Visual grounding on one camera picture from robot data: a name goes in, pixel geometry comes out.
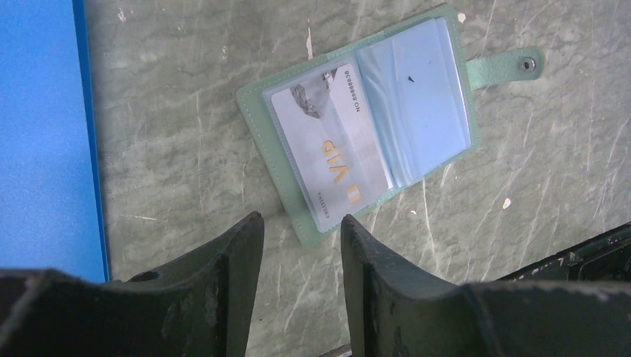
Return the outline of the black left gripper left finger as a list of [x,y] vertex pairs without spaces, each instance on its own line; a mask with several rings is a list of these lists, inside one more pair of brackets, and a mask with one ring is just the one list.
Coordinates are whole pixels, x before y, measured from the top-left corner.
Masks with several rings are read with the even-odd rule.
[[244,356],[263,254],[250,213],[128,281],[1,270],[3,356]]

